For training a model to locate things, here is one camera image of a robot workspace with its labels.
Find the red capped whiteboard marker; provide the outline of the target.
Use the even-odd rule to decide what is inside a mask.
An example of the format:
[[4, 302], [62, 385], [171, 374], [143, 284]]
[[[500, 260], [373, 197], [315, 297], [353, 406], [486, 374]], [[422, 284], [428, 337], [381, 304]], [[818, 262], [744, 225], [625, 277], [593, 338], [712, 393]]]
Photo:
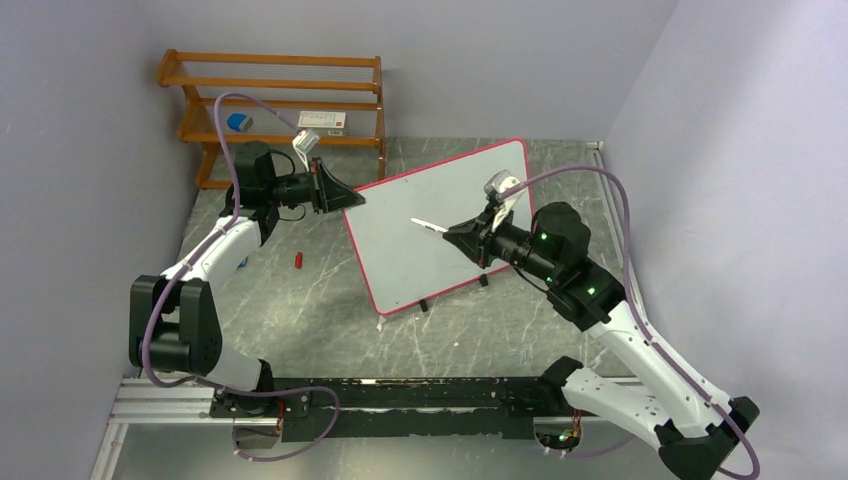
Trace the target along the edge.
[[442, 226], [436, 225], [436, 224], [434, 224], [434, 223], [432, 223], [432, 222], [429, 222], [429, 221], [426, 221], [426, 220], [422, 220], [422, 219], [419, 219], [419, 218], [414, 218], [414, 217], [412, 217], [412, 218], [410, 219], [410, 221], [411, 221], [411, 222], [413, 222], [413, 223], [414, 223], [414, 224], [416, 224], [416, 225], [419, 225], [419, 226], [421, 226], [421, 227], [423, 227], [423, 228], [425, 228], [425, 229], [427, 229], [427, 230], [429, 230], [429, 231], [435, 232], [435, 233], [437, 233], [437, 234], [444, 234], [444, 233], [446, 233], [446, 232], [448, 231], [448, 229], [447, 229], [447, 228], [445, 228], [445, 227], [442, 227]]

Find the pink framed whiteboard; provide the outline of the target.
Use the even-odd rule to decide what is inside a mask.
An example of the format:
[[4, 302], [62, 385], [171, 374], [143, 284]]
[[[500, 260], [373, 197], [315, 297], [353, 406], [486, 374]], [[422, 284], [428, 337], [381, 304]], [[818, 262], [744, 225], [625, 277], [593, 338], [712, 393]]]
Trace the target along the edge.
[[478, 267], [425, 226], [447, 228], [476, 218], [487, 204], [485, 185], [502, 170], [521, 181], [529, 177], [523, 140], [496, 143], [359, 189], [364, 204], [345, 210], [343, 217], [378, 314], [394, 314], [507, 269], [500, 260]]

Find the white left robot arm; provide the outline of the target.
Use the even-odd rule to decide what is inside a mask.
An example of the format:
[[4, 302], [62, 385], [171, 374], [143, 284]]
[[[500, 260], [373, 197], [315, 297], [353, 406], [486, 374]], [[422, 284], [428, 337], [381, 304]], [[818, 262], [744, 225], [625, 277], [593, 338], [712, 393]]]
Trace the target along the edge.
[[267, 242], [281, 219], [280, 208], [331, 213], [365, 202], [319, 157], [308, 160], [302, 172], [277, 174], [276, 153], [260, 141], [238, 145], [231, 162], [236, 182], [213, 229], [179, 263], [158, 275], [139, 276], [130, 289], [130, 362], [146, 374], [184, 373], [237, 391], [237, 403], [254, 416], [275, 406], [273, 374], [267, 362], [226, 346], [215, 294]]

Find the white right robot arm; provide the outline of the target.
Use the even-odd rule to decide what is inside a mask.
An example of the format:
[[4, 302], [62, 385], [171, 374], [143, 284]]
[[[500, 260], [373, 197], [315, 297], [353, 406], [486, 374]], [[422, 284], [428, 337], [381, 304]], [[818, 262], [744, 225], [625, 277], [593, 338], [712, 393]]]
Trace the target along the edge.
[[548, 412], [572, 407], [609, 421], [650, 445], [679, 479], [720, 472], [758, 407], [717, 388], [635, 318], [622, 283], [589, 258], [590, 229], [569, 204], [544, 206], [529, 229], [497, 224], [487, 207], [442, 237], [479, 267], [501, 260], [543, 281], [552, 308], [614, 353], [647, 390], [640, 394], [564, 357], [541, 377], [539, 398]]

